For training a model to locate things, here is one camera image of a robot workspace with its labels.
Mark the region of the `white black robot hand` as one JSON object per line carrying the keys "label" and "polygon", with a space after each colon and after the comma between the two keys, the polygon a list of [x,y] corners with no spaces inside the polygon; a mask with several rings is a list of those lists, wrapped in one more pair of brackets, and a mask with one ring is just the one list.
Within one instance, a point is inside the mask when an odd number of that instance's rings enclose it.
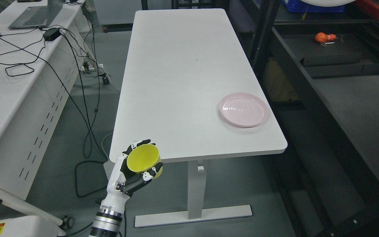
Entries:
{"label": "white black robot hand", "polygon": [[137,174],[127,167],[128,155],[136,147],[144,144],[154,144],[150,139],[130,144],[117,158],[107,185],[107,195],[101,201],[100,208],[108,208],[124,213],[125,203],[132,194],[154,180],[149,172]]}

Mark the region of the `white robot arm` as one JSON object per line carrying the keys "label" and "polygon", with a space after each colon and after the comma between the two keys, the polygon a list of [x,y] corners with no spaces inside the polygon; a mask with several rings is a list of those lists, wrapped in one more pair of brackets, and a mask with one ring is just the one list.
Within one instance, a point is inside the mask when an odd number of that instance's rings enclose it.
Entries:
{"label": "white robot arm", "polygon": [[89,237],[117,237],[123,217],[123,213],[101,207],[96,213]]}

